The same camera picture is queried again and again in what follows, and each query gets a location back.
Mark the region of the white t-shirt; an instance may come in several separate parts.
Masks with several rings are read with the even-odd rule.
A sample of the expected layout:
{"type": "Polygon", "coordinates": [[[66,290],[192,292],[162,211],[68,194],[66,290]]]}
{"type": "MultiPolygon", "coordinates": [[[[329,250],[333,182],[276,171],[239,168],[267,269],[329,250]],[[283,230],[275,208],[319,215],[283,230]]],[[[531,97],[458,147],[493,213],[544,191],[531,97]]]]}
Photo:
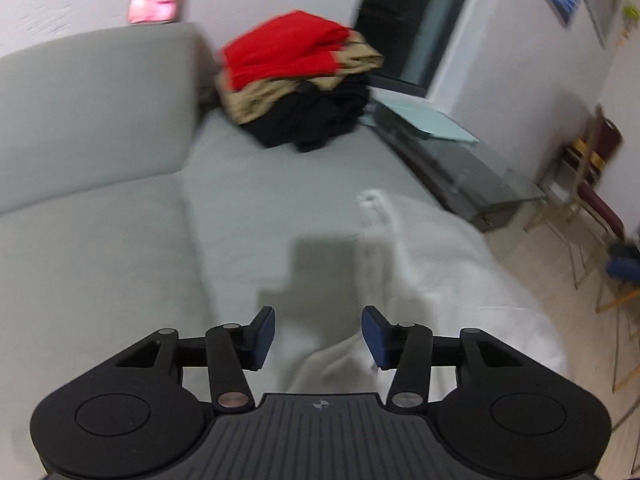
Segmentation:
{"type": "MultiPolygon", "coordinates": [[[[534,295],[492,254],[484,236],[434,200],[369,188],[354,194],[358,220],[352,278],[356,298],[392,323],[435,336],[478,328],[564,378],[572,378],[561,337],[534,295]]],[[[285,392],[390,391],[393,372],[375,368],[360,329],[304,356],[282,378],[285,392]]]]}

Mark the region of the grey sofa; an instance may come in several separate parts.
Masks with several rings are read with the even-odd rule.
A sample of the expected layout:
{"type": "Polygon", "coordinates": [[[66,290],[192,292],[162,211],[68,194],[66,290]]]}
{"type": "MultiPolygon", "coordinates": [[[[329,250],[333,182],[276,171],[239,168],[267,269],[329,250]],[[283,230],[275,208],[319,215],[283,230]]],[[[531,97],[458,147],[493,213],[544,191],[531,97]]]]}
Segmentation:
{"type": "Polygon", "coordinates": [[[358,193],[437,208],[369,128],[297,155],[196,123],[195,30],[86,32],[1,62],[1,474],[33,479],[38,402],[152,330],[201,336],[274,288],[261,389],[356,334],[358,193]]]}

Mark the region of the black folded garment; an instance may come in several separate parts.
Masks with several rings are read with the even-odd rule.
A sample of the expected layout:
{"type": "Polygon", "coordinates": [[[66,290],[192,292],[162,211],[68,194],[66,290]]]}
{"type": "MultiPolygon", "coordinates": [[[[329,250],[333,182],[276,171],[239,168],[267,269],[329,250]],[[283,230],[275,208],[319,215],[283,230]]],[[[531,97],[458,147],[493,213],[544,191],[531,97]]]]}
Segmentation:
{"type": "Polygon", "coordinates": [[[292,144],[299,153],[324,148],[354,130],[369,103],[369,84],[367,73],[347,75],[331,90],[303,82],[240,128],[263,148],[292,144]]]}

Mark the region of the red folded garment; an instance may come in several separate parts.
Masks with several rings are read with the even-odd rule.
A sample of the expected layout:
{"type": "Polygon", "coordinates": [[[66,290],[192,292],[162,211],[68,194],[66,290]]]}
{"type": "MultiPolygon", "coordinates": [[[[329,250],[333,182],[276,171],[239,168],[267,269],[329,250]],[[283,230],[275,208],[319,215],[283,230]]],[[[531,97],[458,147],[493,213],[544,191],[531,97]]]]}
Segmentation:
{"type": "Polygon", "coordinates": [[[348,27],[305,11],[276,16],[222,49],[231,89],[258,80],[333,76],[340,68],[334,53],[349,36],[348,27]]]}

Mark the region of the dark window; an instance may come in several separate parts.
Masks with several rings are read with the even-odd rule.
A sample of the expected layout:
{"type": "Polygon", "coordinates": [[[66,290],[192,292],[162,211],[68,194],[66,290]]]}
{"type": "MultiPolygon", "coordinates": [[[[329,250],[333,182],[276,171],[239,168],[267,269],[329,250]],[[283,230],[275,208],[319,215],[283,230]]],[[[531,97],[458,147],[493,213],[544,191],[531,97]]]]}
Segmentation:
{"type": "Polygon", "coordinates": [[[355,29],[384,62],[375,87],[425,96],[465,0],[360,0],[355,29]]]}

